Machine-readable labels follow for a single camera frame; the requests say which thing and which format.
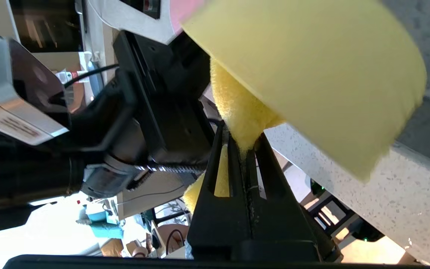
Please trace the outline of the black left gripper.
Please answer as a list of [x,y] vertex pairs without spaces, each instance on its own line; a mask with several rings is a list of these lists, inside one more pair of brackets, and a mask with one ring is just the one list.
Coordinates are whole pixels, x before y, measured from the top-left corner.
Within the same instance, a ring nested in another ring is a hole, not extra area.
[[154,172],[202,172],[214,139],[200,102],[208,54],[184,32],[162,44],[124,30],[113,49],[114,78],[71,116],[70,135],[87,165],[81,191],[112,197]]

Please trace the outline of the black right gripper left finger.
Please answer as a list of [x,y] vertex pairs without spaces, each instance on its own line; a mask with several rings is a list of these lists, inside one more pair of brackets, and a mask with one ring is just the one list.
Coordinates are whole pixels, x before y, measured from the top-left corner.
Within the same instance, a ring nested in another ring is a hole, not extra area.
[[[222,146],[228,150],[229,197],[215,196]],[[244,240],[251,238],[246,191],[237,143],[225,123],[217,123],[212,151],[187,236],[194,259],[231,260]]]

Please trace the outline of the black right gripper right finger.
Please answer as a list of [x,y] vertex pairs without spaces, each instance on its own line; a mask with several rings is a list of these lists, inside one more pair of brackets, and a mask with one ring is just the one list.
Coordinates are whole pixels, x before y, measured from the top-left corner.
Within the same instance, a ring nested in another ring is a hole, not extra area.
[[245,168],[247,261],[342,261],[338,245],[297,202],[264,133],[247,153]]

